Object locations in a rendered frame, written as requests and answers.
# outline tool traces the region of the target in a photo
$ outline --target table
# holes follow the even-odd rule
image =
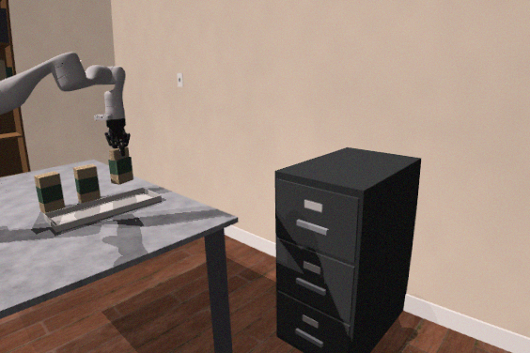
[[[40,212],[34,176],[58,172],[68,207],[78,204],[73,168],[89,164],[97,167],[101,197],[147,188],[163,201],[55,235]],[[225,227],[237,221],[138,177],[113,184],[98,161],[0,177],[0,318],[204,237],[214,349],[231,353]]]

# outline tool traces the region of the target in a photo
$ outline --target filing cabinet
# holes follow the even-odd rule
[[[275,172],[277,336],[369,353],[403,311],[419,158],[356,148]]]

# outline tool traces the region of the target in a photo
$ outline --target beige wall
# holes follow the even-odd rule
[[[112,0],[135,172],[274,241],[274,170],[420,157],[408,293],[530,336],[529,3]]]
[[[20,73],[65,52],[85,68],[114,65],[110,0],[9,0],[15,65]],[[53,76],[22,107],[32,171],[65,163],[106,161],[103,94],[112,86],[62,92]]]

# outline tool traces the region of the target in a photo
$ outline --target white baseboard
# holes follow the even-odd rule
[[[276,257],[276,244],[233,225],[225,229],[230,238]],[[405,312],[425,318],[435,324],[463,333],[471,338],[500,347],[510,353],[530,352],[530,338],[495,327],[468,315],[463,315],[426,300],[406,295]]]

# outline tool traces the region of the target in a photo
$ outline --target metal tray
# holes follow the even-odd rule
[[[63,207],[43,215],[54,231],[61,232],[160,202],[162,202],[161,195],[142,188],[109,195],[72,207]]]

